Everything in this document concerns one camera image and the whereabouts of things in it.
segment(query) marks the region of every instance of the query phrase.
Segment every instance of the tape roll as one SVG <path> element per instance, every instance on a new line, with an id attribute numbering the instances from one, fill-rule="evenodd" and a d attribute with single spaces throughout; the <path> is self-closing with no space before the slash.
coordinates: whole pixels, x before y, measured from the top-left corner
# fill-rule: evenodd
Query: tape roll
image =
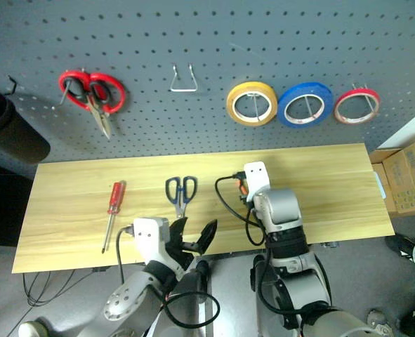
<path id="1" fill-rule="evenodd" d="M 310 117 L 299 119 L 288 115 L 289 106 L 299 98 L 313 97 L 321 102 L 321 107 Z M 334 96 L 324 84 L 319 82 L 306 82 L 290 88 L 279 99 L 277 118 L 291 128 L 305 128 L 320 123 L 332 113 L 334 108 Z"/>
<path id="2" fill-rule="evenodd" d="M 265 98 L 268 103 L 267 110 L 258 117 L 248 117 L 243 115 L 237 108 L 237 101 L 246 95 L 259 95 Z M 267 124 L 274 118 L 277 112 L 277 97 L 275 91 L 263 82 L 244 82 L 234 87 L 228 94 L 226 109 L 229 116 L 237 123 L 247 126 L 259 126 Z"/>
<path id="3" fill-rule="evenodd" d="M 359 118 L 344 117 L 340 113 L 340 110 L 339 110 L 340 105 L 342 105 L 345 100 L 352 98 L 352 97 L 357 97 L 357 96 L 364 96 L 368 100 L 369 105 L 370 105 L 369 99 L 373 100 L 375 105 L 374 107 L 371 106 L 371 112 Z M 379 97 L 376 91 L 372 89 L 367 89 L 367 88 L 353 89 L 353 90 L 349 90 L 348 92 L 344 93 L 338 98 L 338 100 L 335 103 L 335 107 L 334 107 L 334 116 L 339 122 L 344 123 L 344 124 L 366 123 L 367 121 L 371 121 L 375 116 L 377 116 L 378 109 L 380 106 L 381 106 L 381 98 Z"/>

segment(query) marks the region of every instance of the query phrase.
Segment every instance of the black trash can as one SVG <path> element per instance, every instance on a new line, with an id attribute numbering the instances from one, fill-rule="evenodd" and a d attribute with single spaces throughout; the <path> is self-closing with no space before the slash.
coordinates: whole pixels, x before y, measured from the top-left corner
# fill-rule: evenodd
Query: black trash can
<path id="1" fill-rule="evenodd" d="M 0 150 L 28 164 L 36 164 L 50 152 L 49 143 L 0 94 Z"/>

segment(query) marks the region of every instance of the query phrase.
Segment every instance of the screwdriver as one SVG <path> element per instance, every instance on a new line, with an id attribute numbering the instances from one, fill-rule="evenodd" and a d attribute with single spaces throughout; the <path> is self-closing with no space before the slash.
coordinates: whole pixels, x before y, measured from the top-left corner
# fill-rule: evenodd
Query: screwdriver
<path id="1" fill-rule="evenodd" d="M 120 204 L 123 200 L 124 190 L 126 189 L 126 181 L 122 180 L 119 182 L 114 183 L 114 187 L 112 188 L 112 194 L 110 195 L 109 201 L 109 221 L 107 222 L 106 228 L 106 236 L 104 238 L 103 249 L 101 253 L 104 254 L 106 250 L 107 240 L 110 236 L 110 230 L 112 229 L 112 224 L 114 223 L 115 215 L 118 214 L 120 211 Z"/>

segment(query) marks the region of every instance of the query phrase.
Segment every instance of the wooden tabletop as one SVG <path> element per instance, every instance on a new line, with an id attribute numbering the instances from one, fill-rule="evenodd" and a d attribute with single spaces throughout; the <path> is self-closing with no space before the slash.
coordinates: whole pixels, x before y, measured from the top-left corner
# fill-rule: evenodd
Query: wooden tabletop
<path id="1" fill-rule="evenodd" d="M 32 186 L 13 272 L 65 270 L 116 265 L 114 240 L 119 228 L 137 217 L 176 213 L 165 196 L 173 176 L 196 176 L 198 192 L 188 204 L 184 241 L 196 241 L 202 228 L 218 219 L 207 253 L 244 251 L 243 222 L 219 202 L 213 184 L 243 165 L 263 161 L 272 187 L 290 187 L 298 197 L 309 243 L 393 235 L 393 228 L 363 144 L 278 150 L 187 154 L 40 164 Z M 112 184 L 127 182 L 108 250 L 101 254 Z M 235 182 L 220 189 L 230 205 L 246 215 Z M 121 257 L 141 262 L 133 237 L 123 234 Z"/>

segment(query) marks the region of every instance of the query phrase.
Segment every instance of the gray floor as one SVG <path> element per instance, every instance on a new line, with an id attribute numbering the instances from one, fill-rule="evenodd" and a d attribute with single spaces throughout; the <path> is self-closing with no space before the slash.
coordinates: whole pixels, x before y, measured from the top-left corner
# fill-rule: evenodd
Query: gray floor
<path id="1" fill-rule="evenodd" d="M 415 238 L 415 216 L 395 219 L 393 225 L 398 232 Z M 380 308 L 393 325 L 396 319 L 415 308 L 415 265 L 388 250 L 383 238 L 341 242 L 335 249 L 315 245 L 314 250 L 329 276 L 334 305 L 360 319 L 371 308 Z M 14 254 L 15 249 L 0 247 L 0 336 L 6 336 L 29 308 L 21 275 L 11 274 Z M 256 336 L 254 293 L 249 288 L 249 268 L 255 255 L 252 252 L 206 258 L 212 268 L 211 288 L 221 304 L 221 314 L 213 324 L 215 337 Z M 140 268 L 127 265 L 126 274 Z M 73 280 L 89 272 L 78 270 Z M 42 299 L 57 291 L 68 274 L 54 272 Z M 45 276 L 40 276 L 37 286 L 43 284 Z M 32 309 L 23 321 L 40 318 L 52 327 L 52 336 L 75 336 L 99 312 L 103 301 L 118 284 L 115 267 L 95 273 L 48 305 Z"/>

